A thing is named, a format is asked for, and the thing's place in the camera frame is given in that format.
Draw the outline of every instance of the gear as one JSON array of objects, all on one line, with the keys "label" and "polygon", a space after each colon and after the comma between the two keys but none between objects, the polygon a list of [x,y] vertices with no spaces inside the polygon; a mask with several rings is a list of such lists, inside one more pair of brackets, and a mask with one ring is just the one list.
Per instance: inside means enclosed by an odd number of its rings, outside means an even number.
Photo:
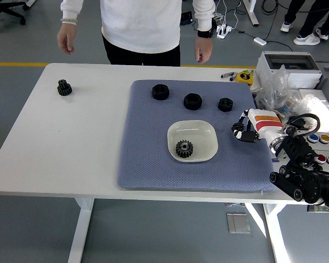
[{"label": "gear", "polygon": [[57,90],[61,96],[67,96],[72,93],[71,85],[69,85],[65,79],[59,81]]},{"label": "gear", "polygon": [[175,152],[181,158],[188,158],[192,155],[193,146],[192,143],[187,140],[182,140],[175,146]]}]

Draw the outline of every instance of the person's left hand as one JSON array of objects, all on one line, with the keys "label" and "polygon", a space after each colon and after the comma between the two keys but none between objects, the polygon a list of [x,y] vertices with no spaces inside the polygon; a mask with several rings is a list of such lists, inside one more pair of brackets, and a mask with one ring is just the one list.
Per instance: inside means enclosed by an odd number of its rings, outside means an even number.
[{"label": "person's left hand", "polygon": [[195,40],[195,59],[198,63],[205,63],[209,60],[213,48],[213,42],[210,38],[197,37]]}]

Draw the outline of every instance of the square bowl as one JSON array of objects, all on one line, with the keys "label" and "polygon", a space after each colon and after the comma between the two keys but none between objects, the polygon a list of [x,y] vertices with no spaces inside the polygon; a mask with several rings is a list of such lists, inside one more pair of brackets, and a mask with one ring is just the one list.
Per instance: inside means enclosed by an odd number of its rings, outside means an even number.
[{"label": "square bowl", "polygon": [[[173,158],[180,162],[203,162],[211,159],[218,151],[215,130],[208,122],[201,120],[180,121],[173,123],[167,132],[168,149]],[[175,147],[179,141],[192,143],[192,155],[182,158]]]}]

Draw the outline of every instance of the gray floor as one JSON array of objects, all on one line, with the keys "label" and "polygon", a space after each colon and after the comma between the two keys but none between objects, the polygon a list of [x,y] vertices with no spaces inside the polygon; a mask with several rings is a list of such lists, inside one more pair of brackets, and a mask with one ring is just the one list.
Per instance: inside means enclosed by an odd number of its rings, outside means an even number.
[{"label": "gray floor", "polygon": [[[15,8],[24,14],[24,26],[17,18],[0,14],[0,62],[109,63],[101,41],[98,1],[85,1],[78,17],[76,53],[67,56],[58,49],[60,2],[37,0],[28,11]],[[268,2],[266,9],[271,9],[273,1]],[[289,1],[279,2],[287,6]],[[238,1],[226,3],[229,10]],[[237,28],[265,38],[274,16],[264,15],[261,4],[258,0],[255,8],[260,25],[253,27],[247,15],[238,15]],[[189,10],[191,1],[184,2],[183,11]],[[218,12],[224,13],[222,2]],[[310,52],[316,61],[329,61],[329,40],[314,47],[292,43],[306,14],[298,15],[290,33],[280,32],[284,13],[280,8],[267,41]],[[227,22],[235,25],[232,12]],[[182,65],[197,65],[195,35],[191,25],[181,27]],[[224,40],[214,38],[207,65],[256,66],[264,50],[290,50],[273,42],[262,47],[251,36],[233,31]],[[43,69],[0,66],[0,148]],[[78,211],[76,202],[68,198],[0,196],[0,262],[67,262]],[[232,236],[226,225],[227,211],[215,203],[96,200],[83,262],[271,262],[269,239],[261,236],[251,217],[252,234]],[[291,206],[281,212],[280,220],[292,262],[329,262],[329,214],[310,215],[305,207]]]}]

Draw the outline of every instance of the robotic hand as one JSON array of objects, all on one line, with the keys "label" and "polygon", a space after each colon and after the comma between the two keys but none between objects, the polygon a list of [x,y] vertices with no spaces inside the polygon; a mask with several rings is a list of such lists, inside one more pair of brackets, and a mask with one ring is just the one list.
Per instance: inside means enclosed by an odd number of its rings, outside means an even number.
[{"label": "robotic hand", "polygon": [[[245,130],[243,120],[246,117],[248,123]],[[282,163],[279,172],[272,172],[269,176],[272,184],[298,202],[325,203],[329,207],[329,172],[323,171],[315,162],[318,155],[304,138],[316,133],[319,127],[319,118],[311,113],[290,118],[282,125],[275,112],[250,109],[242,113],[231,130],[240,141],[266,140],[270,150]]]}]

